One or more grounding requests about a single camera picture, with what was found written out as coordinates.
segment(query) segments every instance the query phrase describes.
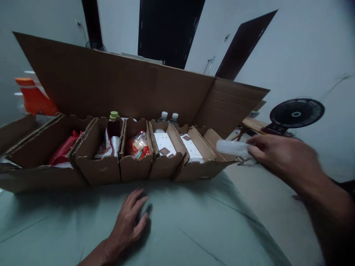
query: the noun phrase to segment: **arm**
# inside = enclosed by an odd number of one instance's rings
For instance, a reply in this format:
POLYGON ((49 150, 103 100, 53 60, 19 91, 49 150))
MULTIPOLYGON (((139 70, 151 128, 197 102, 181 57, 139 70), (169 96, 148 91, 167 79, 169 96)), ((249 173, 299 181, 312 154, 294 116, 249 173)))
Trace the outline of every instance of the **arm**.
POLYGON ((305 204, 324 258, 341 264, 354 249, 355 204, 322 171, 317 153, 304 142, 274 135, 247 141, 249 153, 293 188, 305 204))
POLYGON ((138 224, 135 219, 148 197, 139 200, 143 189, 135 190, 127 196, 117 216, 110 236, 103 240, 78 266, 101 266, 114 264, 125 248, 138 240, 146 225, 145 213, 138 224))

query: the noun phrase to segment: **door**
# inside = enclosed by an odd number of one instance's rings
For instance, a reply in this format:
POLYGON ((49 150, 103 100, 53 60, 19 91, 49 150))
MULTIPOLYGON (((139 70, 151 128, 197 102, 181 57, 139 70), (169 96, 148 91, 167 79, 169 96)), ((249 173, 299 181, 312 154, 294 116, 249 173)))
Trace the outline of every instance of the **door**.
POLYGON ((138 55, 185 68, 204 0, 141 0, 138 55))
POLYGON ((235 80, 239 71, 264 34, 277 10, 241 24, 216 73, 216 77, 235 80))

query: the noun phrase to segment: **red item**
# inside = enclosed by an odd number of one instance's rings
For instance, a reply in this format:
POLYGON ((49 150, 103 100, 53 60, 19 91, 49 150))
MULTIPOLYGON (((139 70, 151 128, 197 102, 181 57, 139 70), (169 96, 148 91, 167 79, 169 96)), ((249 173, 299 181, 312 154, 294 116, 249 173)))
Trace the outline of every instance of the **red item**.
POLYGON ((150 154, 144 131, 140 131, 128 141, 128 154, 134 156, 137 160, 141 160, 150 154))
POLYGON ((77 133, 75 130, 73 130, 72 135, 69 136, 65 142, 61 144, 61 146, 57 149, 57 151, 52 155, 52 157, 49 159, 48 164, 51 166, 55 166, 57 164, 61 163, 67 163, 69 162, 69 159, 66 158, 67 153, 70 151, 70 149, 74 146, 75 142, 78 140, 82 132, 77 133))
POLYGON ((20 85, 27 112, 33 115, 41 112, 48 116, 54 116, 55 113, 59 112, 56 105, 43 95, 32 79, 15 78, 15 81, 20 85))

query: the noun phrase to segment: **fan base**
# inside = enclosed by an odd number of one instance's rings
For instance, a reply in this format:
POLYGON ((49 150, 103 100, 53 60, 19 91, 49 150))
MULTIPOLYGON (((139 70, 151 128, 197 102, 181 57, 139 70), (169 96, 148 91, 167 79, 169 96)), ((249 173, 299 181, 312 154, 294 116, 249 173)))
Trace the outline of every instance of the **fan base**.
POLYGON ((270 125, 263 127, 261 130, 265 133, 268 133, 268 134, 282 136, 283 134, 286 133, 286 131, 288 130, 288 127, 281 127, 281 126, 275 125, 274 123, 271 123, 270 125))

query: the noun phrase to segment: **green bottle cap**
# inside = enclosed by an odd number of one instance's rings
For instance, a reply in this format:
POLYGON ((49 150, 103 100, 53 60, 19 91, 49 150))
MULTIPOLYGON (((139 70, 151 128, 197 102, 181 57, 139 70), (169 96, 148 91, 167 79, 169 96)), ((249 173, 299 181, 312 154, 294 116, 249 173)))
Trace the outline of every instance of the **green bottle cap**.
POLYGON ((118 112, 112 111, 110 114, 110 120, 115 121, 117 117, 119 117, 118 112))

